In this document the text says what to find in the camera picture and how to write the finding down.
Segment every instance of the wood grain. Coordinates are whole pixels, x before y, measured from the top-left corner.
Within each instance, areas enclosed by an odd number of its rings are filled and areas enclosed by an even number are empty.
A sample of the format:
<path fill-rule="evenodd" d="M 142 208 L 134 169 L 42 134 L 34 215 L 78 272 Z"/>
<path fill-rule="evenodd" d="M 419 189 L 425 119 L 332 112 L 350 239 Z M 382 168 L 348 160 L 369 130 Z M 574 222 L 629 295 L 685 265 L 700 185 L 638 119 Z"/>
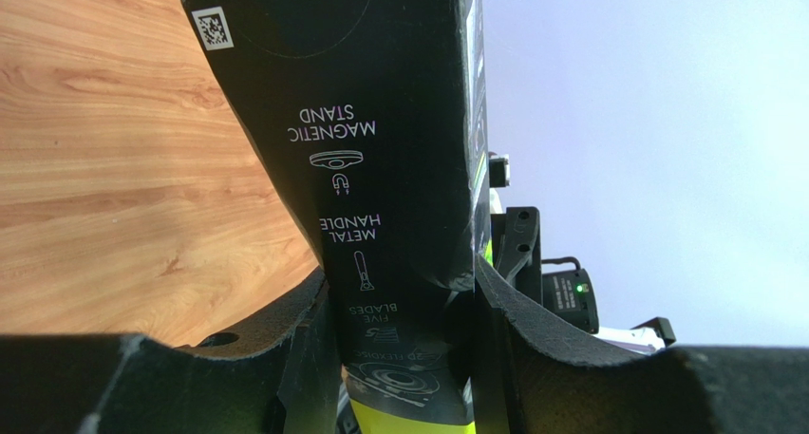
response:
<path fill-rule="evenodd" d="M 179 0 L 0 0 L 0 332 L 195 344 L 314 267 Z"/>

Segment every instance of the light blue wall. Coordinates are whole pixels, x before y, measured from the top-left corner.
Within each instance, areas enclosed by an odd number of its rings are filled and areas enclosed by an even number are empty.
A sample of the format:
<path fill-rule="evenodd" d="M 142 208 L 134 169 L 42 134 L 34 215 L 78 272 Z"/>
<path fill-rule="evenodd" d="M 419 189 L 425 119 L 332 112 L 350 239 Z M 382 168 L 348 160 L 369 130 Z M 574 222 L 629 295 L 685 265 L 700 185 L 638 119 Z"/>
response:
<path fill-rule="evenodd" d="M 503 205 L 602 325 L 809 346 L 809 0 L 484 0 Z"/>

